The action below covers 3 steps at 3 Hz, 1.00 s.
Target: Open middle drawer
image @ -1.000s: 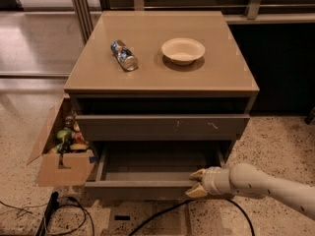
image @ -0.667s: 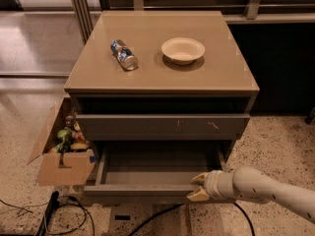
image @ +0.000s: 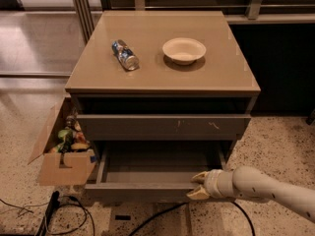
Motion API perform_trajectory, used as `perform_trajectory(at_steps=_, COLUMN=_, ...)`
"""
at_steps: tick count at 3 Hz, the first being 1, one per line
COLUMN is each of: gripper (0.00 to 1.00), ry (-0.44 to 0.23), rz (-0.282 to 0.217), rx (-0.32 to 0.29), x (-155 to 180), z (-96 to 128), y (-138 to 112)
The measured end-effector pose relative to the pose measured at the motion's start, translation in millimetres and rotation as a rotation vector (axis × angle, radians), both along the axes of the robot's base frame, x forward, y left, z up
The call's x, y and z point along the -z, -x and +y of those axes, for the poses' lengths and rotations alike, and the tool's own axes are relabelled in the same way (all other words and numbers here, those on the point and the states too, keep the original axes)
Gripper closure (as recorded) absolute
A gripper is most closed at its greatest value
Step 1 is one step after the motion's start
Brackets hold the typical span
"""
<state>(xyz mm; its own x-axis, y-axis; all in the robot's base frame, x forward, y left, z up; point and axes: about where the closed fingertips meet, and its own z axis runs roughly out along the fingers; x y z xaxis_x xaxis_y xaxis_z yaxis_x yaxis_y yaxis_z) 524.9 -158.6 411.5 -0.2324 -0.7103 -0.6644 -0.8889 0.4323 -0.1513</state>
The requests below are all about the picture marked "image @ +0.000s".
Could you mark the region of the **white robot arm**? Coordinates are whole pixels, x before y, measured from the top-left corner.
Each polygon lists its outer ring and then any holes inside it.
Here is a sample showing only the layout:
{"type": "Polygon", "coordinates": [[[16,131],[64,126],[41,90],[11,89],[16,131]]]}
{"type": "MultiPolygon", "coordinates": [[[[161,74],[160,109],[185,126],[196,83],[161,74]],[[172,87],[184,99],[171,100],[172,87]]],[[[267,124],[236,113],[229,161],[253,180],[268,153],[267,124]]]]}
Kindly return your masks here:
{"type": "Polygon", "coordinates": [[[235,198],[252,202],[274,201],[315,222],[314,190],[278,181],[254,167],[204,171],[195,175],[192,182],[198,186],[187,194],[190,200],[235,198]]]}

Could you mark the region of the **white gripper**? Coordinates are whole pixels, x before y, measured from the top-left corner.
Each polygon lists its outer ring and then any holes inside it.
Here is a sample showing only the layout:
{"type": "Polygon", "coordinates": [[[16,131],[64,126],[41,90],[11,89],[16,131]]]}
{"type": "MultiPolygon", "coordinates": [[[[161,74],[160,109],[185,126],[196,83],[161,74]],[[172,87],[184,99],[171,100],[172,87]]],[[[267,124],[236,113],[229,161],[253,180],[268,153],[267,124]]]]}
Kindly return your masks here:
{"type": "Polygon", "coordinates": [[[204,186],[199,185],[190,191],[187,194],[190,200],[207,200],[210,196],[216,199],[234,197],[231,172],[219,169],[203,171],[193,176],[191,182],[204,183],[204,186]]]}

